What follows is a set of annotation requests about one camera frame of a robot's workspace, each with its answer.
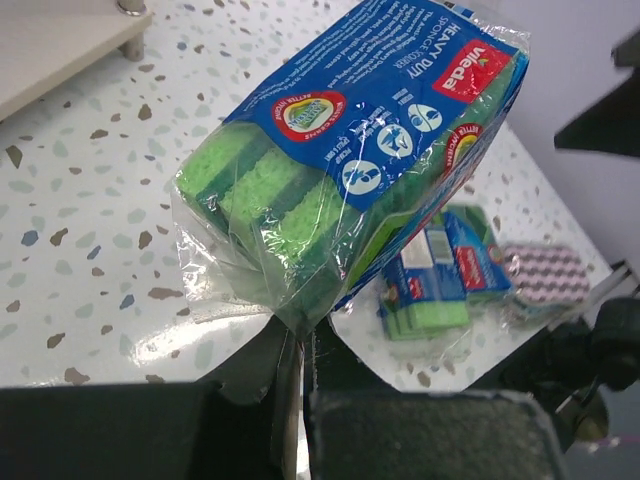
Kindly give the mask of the large blue Vileda sponge pack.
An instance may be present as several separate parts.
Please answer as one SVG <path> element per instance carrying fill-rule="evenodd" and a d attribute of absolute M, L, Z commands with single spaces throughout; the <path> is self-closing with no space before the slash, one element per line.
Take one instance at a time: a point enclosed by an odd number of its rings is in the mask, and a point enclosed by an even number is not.
<path fill-rule="evenodd" d="M 311 331 L 471 176 L 528 65 L 529 34 L 493 12 L 356 5 L 176 173 L 225 296 Z"/>

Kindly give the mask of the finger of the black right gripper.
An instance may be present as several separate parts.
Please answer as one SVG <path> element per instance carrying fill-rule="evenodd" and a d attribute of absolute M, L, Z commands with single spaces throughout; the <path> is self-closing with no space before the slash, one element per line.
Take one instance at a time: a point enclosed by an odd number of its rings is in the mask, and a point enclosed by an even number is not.
<path fill-rule="evenodd" d="M 639 159 L 639 30 L 611 51 L 630 76 L 554 136 L 557 150 L 591 151 Z"/>

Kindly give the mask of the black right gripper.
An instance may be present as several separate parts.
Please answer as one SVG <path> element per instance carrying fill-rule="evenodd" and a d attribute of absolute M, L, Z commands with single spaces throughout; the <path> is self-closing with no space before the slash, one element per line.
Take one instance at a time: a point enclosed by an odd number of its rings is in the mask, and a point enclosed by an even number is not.
<path fill-rule="evenodd" d="M 503 363 L 499 380 L 540 404 L 562 449 L 604 440 L 609 415 L 600 390 L 639 381 L 639 271 L 627 260 L 613 263 L 587 310 L 539 331 Z"/>

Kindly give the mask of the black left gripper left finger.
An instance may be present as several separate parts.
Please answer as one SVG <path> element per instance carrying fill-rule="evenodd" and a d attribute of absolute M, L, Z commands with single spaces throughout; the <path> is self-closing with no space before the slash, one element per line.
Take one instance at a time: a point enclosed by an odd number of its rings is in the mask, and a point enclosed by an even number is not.
<path fill-rule="evenodd" d="M 292 479 L 302 349 L 278 319 L 190 382 L 5 388 L 5 479 Z"/>

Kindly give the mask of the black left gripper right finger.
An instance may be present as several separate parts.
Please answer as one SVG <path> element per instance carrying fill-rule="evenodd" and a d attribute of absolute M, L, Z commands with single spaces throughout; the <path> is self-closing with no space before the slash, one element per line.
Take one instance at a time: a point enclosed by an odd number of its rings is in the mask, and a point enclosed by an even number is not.
<path fill-rule="evenodd" d="M 566 479 L 546 412 L 512 391 L 403 393 L 323 319 L 307 338 L 304 422 L 314 479 Z"/>

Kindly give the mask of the Vileda pack with barcode label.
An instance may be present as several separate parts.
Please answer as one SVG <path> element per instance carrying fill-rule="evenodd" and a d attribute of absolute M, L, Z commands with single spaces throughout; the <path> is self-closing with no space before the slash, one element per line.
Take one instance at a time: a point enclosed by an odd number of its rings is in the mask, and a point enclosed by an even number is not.
<path fill-rule="evenodd" d="M 448 235 L 429 224 L 382 271 L 381 316 L 393 341 L 431 338 L 471 326 Z"/>

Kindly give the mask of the Vileda pack with red logo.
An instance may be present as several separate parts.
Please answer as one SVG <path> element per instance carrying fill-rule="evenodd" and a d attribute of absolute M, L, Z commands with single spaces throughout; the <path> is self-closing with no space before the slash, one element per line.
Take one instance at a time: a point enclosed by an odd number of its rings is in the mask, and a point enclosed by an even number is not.
<path fill-rule="evenodd" d="M 481 304 L 503 299 L 512 284 L 484 210 L 477 205 L 452 204 L 442 219 L 468 301 Z"/>

